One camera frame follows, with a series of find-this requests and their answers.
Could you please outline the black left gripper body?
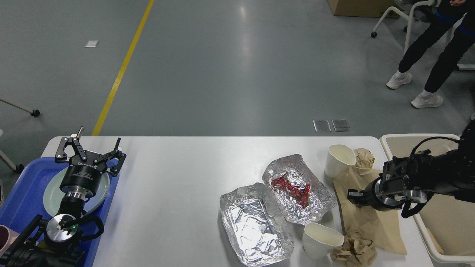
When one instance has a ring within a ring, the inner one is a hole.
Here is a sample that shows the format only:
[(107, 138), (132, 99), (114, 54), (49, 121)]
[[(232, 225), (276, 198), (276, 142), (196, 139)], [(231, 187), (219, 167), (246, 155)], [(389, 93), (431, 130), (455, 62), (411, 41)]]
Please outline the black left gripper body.
[(81, 159), (83, 158), (77, 155), (67, 161), (66, 154), (59, 155), (60, 163), (68, 163), (59, 189), (66, 197), (85, 200), (96, 196), (102, 175), (107, 173), (109, 159), (101, 154), (94, 154), (93, 159), (85, 162)]

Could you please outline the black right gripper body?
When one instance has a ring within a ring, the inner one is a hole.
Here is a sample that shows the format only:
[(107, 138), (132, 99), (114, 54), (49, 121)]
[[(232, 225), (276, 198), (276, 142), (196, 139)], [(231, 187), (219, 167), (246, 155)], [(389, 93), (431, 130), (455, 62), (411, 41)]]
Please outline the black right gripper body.
[(364, 190), (348, 189), (347, 199), (358, 207), (371, 206), (377, 211), (390, 211), (401, 209), (403, 201), (395, 200), (395, 196), (390, 198), (388, 195), (396, 194), (406, 190), (409, 187), (409, 178), (387, 178), (379, 177), (367, 185)]

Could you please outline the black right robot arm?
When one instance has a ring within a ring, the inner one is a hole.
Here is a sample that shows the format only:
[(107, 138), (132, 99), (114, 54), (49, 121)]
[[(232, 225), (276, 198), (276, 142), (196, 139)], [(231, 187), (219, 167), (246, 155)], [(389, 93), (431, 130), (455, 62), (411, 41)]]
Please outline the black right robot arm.
[(417, 144), (407, 157), (393, 156), (385, 162), (379, 177), (364, 190), (348, 189), (347, 199), (358, 207), (378, 211), (402, 210), (402, 217), (418, 214), (435, 194), (474, 202), (475, 130), (471, 121), (462, 132), (456, 150), (433, 156), (430, 150), (417, 152)]

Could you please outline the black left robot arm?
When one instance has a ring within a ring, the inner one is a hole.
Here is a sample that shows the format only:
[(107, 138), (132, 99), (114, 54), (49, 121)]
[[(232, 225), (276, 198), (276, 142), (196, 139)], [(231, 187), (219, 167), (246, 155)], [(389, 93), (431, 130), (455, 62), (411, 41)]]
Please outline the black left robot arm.
[(1, 208), (2, 267), (90, 267), (126, 154), (85, 150), (82, 132), (62, 137), (54, 157), (33, 160)]

